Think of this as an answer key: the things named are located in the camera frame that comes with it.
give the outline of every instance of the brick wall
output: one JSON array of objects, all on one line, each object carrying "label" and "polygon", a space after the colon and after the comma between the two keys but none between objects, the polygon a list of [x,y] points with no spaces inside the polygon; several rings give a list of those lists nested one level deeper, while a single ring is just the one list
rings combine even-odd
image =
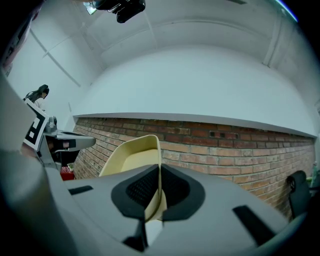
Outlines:
[{"label": "brick wall", "polygon": [[97,177],[123,142],[157,135],[162,162],[218,175],[239,184],[261,200],[291,217],[286,177],[297,170],[310,175],[315,161],[314,140],[287,133],[210,123],[79,118],[75,132],[96,138],[81,150],[74,174],[77,179]]}]

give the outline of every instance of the red object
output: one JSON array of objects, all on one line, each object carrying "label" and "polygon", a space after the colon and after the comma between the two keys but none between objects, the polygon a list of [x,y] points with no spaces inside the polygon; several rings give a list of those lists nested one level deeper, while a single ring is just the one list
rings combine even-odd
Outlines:
[{"label": "red object", "polygon": [[67,166],[61,168],[60,175],[63,181],[69,181],[75,178],[74,172],[70,171]]}]

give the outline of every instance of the black chair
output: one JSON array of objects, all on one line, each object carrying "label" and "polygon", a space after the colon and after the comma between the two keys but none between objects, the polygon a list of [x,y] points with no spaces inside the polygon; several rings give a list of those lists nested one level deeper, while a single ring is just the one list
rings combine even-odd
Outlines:
[{"label": "black chair", "polygon": [[293,218],[307,212],[310,201],[312,200],[310,191],[319,190],[318,186],[309,187],[306,177],[306,173],[303,170],[298,170],[286,179],[291,188],[289,203]]}]

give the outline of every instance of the dark hair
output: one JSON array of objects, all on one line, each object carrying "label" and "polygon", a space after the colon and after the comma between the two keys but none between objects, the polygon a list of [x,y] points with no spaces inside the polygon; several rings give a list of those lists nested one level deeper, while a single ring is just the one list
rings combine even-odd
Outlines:
[{"label": "dark hair", "polygon": [[37,99],[41,98],[42,93],[46,93],[47,95],[49,94],[48,85],[41,85],[38,90],[29,92],[23,100],[29,99],[32,103],[35,103]]}]

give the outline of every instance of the person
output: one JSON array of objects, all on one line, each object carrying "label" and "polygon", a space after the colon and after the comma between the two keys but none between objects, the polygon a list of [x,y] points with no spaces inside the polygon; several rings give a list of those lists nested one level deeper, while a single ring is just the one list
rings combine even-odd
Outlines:
[{"label": "person", "polygon": [[23,100],[25,101],[26,99],[29,99],[39,109],[41,109],[42,111],[45,111],[44,100],[48,94],[49,94],[49,87],[48,85],[44,84],[44,85],[41,85],[38,90],[29,92]]}]

